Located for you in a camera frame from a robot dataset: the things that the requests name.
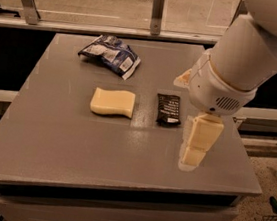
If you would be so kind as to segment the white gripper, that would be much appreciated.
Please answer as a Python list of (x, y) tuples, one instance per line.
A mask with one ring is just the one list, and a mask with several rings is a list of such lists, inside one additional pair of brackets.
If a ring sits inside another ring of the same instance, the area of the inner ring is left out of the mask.
[(175, 86), (189, 88), (189, 101), (201, 112), (188, 116), (183, 130), (180, 164), (197, 167), (224, 130), (220, 116), (232, 115), (255, 97), (257, 90), (240, 91), (231, 87), (215, 72), (210, 50), (205, 50), (192, 70), (174, 81)]

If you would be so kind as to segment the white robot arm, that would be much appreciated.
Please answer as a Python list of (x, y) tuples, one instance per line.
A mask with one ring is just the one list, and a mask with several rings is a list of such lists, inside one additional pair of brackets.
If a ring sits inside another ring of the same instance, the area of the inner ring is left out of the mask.
[(179, 154), (184, 171), (196, 169), (232, 115), (255, 97), (258, 87), (277, 74), (277, 0), (243, 0), (239, 15), (213, 48), (173, 84), (189, 92), (199, 114), (187, 118)]

